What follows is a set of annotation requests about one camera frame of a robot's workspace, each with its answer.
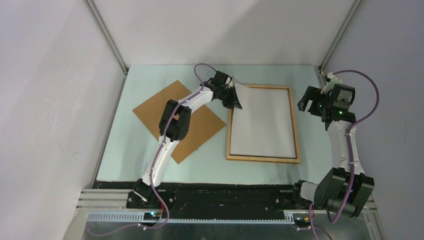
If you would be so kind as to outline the brown cardboard backing board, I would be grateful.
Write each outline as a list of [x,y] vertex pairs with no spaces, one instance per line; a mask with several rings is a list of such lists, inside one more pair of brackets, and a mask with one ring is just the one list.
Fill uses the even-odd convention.
[[[158,139],[160,134],[159,123],[167,101],[170,99],[180,100],[189,94],[191,94],[189,89],[176,80],[134,108],[133,112],[152,135]],[[210,108],[206,105],[201,106],[192,113],[187,136],[176,146],[171,157],[177,164],[180,164],[225,126],[226,123]]]

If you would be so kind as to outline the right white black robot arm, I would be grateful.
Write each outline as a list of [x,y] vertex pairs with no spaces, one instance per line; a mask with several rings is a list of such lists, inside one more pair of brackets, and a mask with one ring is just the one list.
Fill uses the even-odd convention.
[[330,140],[332,168],[320,181],[299,180],[293,185],[291,204],[304,209],[313,204],[316,210],[336,216],[358,217],[369,199],[375,182],[366,176],[356,146],[356,115],[349,111],[355,99],[354,87],[336,83],[332,89],[308,86],[297,103],[300,111],[320,117]]

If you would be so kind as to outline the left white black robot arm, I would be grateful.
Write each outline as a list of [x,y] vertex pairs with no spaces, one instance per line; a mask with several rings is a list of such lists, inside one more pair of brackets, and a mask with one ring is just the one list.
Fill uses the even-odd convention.
[[214,77],[202,82],[195,92],[185,98],[167,101],[159,121],[157,151],[132,191],[145,208],[153,208],[158,202],[156,187],[162,182],[172,152],[189,132],[192,113],[215,99],[227,109],[243,108],[233,77],[221,71],[216,71]]

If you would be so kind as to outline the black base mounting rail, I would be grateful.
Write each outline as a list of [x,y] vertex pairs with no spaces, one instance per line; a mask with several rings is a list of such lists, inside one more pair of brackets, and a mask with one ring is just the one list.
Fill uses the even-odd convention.
[[177,220],[285,220],[284,212],[307,210],[297,184],[217,184],[163,182],[155,189],[138,180],[126,208],[158,210]]

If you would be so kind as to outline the aluminium extrusion frame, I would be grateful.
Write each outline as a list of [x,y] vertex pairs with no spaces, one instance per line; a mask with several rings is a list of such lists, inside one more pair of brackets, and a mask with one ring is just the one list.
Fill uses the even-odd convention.
[[374,183],[83,189],[66,240],[383,240]]

